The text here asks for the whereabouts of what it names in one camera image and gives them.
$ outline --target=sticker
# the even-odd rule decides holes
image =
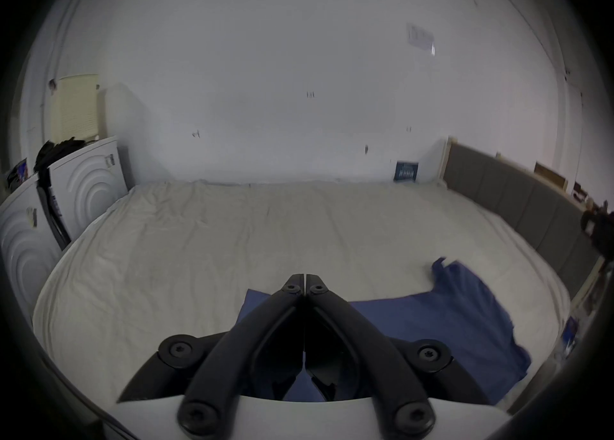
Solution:
[[[115,165],[115,158],[113,157],[113,154],[109,154],[104,158],[104,161],[107,164],[107,168],[110,169],[111,166]]]
[[[417,162],[397,162],[397,168],[394,171],[395,181],[416,181],[418,175]]]
[[[28,218],[28,221],[30,222],[30,226],[35,229],[38,225],[38,221],[36,220],[36,208],[26,208],[26,216]]]
[[[414,24],[407,24],[407,35],[410,45],[430,51],[431,55],[435,56],[435,37],[432,32]]]

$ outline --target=bed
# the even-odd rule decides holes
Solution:
[[[507,410],[599,255],[579,231],[580,207],[531,173],[453,139],[440,171],[425,185],[137,186],[65,251],[38,297],[35,335],[108,411],[164,338],[230,329],[248,289],[272,293],[309,272],[348,301],[413,295],[432,290],[443,256],[480,276],[531,356],[498,404]]]

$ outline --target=white plastic surface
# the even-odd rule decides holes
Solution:
[[[176,414],[183,396],[114,405],[110,413],[139,440],[185,440]],[[435,426],[427,440],[480,440],[510,417],[489,405],[429,399]],[[113,436],[105,430],[109,439]],[[371,398],[331,403],[291,403],[239,397],[232,440],[379,440]]]
[[[128,192],[117,137],[90,144],[49,167],[51,190],[72,240]]]
[[[0,207],[4,267],[28,318],[61,255],[36,191],[37,181],[37,174],[27,179]]]

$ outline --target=wrinkled sheet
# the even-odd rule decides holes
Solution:
[[[35,335],[88,398],[109,409],[173,334],[229,330],[249,288],[317,274],[348,301],[433,289],[459,260],[487,284],[531,356],[506,409],[569,314],[555,272],[498,215],[435,184],[141,185],[71,245],[38,298]]]

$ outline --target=white appliance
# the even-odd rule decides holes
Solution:
[[[51,193],[71,240],[128,192],[117,137],[99,140],[49,166]]]
[[[36,191],[38,175],[27,179],[0,206],[0,247],[6,273],[29,318],[61,250]]]

